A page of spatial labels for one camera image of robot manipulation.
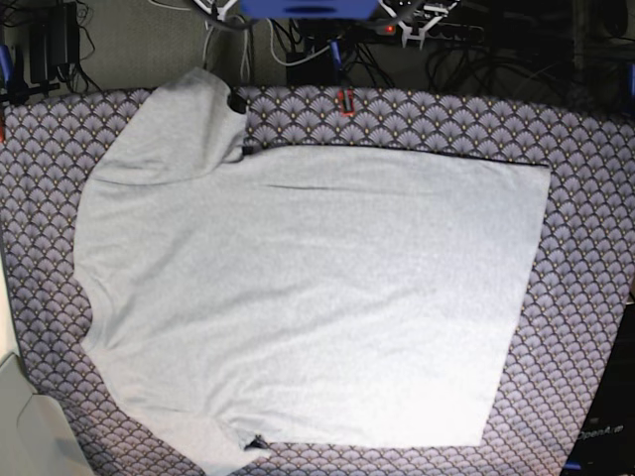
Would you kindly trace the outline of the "light grey T-shirt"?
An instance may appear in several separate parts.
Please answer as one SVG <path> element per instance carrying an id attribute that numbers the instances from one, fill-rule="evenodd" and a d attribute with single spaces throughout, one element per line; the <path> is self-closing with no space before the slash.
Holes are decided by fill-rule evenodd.
<path id="1" fill-rule="evenodd" d="M 541 237 L 541 166 L 242 150 L 228 86 L 156 89 L 91 172 L 81 346 L 115 403 L 209 475 L 256 437 L 480 443 Z"/>

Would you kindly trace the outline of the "black power adapter box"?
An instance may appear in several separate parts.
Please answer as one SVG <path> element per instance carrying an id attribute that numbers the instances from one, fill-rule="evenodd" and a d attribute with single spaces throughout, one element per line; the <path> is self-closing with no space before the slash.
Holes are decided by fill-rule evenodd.
<path id="1" fill-rule="evenodd" d="M 330 53 L 323 53 L 317 58 L 286 68 L 288 86 L 330 86 L 333 83 L 334 69 Z"/>

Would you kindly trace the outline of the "black power strip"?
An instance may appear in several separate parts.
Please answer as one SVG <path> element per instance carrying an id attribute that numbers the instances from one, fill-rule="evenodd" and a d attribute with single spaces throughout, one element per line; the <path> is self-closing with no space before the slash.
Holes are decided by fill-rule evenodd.
<path id="1" fill-rule="evenodd" d="M 485 41 L 482 27 L 449 23 L 444 18 L 420 21 L 417 26 L 400 23 L 374 32 L 381 38 L 396 39 L 402 47 L 416 45 L 421 48 L 424 42 L 431 40 L 472 44 Z"/>

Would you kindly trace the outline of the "blue clamp at top centre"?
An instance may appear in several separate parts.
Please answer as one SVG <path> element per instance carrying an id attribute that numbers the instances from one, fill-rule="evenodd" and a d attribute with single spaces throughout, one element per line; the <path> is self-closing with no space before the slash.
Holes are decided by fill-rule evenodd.
<path id="1" fill-rule="evenodd" d="M 333 63 L 333 69 L 336 73 L 340 73 L 342 70 L 342 59 L 337 40 L 331 40 L 329 42 L 329 48 L 331 53 L 331 59 Z"/>

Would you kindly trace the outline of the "fan-patterned purple table cloth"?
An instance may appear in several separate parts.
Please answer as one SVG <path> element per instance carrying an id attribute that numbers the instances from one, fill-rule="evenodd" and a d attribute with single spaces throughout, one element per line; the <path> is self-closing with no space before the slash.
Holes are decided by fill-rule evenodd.
<path id="1" fill-rule="evenodd" d="M 244 87 L 246 146 L 360 145 L 546 165 L 541 244 L 482 443 L 360 449 L 275 443 L 249 475 L 556 475 L 577 441 L 634 279 L 634 126 L 562 108 L 399 89 Z M 89 303 L 72 277 L 81 189 L 147 91 L 70 95 L 3 111 L 1 239 L 21 357 L 99 475 L 194 475 L 120 411 L 80 340 Z"/>

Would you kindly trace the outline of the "black OpenArm base plate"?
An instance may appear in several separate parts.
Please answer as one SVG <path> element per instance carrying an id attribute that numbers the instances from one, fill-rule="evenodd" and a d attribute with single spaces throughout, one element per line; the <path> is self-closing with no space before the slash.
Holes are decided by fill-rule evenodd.
<path id="1" fill-rule="evenodd" d="M 561 473 L 634 473 L 634 305 L 626 305 L 607 366 Z"/>

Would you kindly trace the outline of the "blue clamp at left edge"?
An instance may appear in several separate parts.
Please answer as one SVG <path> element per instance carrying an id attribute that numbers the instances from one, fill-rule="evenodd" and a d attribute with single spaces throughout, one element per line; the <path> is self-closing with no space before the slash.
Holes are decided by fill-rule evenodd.
<path id="1" fill-rule="evenodd" d="M 0 45 L 0 67 L 1 67 L 1 87 L 9 89 L 9 84 L 13 76 L 13 60 L 11 52 L 6 45 Z"/>

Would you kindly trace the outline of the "blue box overhead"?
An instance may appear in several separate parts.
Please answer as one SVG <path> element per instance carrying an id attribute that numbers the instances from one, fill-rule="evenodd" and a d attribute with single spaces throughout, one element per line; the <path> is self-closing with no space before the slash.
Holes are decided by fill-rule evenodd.
<path id="1" fill-rule="evenodd" d="M 256 19 L 367 20 L 377 0 L 242 0 L 241 10 Z"/>

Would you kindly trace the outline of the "red and black clamp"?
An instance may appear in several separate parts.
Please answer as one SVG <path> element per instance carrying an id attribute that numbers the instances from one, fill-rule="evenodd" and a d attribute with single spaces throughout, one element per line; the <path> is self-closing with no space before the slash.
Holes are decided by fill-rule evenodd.
<path id="1" fill-rule="evenodd" d="M 337 104 L 340 114 L 344 117 L 351 117 L 355 114 L 354 93 L 351 88 L 340 88 L 337 91 Z"/>

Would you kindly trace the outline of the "grey plastic bin corner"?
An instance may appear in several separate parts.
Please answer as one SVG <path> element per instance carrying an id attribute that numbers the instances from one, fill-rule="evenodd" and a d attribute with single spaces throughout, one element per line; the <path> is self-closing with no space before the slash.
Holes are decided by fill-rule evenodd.
<path id="1" fill-rule="evenodd" d="M 1 362 L 1 473 L 93 473 L 62 407 L 36 392 L 14 353 Z"/>

